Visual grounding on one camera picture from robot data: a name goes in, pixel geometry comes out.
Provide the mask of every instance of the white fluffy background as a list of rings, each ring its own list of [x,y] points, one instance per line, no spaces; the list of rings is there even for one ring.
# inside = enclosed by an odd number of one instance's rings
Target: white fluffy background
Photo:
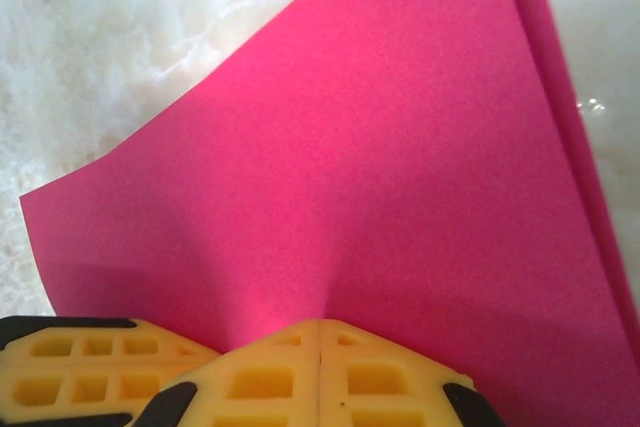
[[[18,196],[108,152],[290,1],[0,0],[0,316],[51,312]],[[640,296],[640,0],[552,2]]]

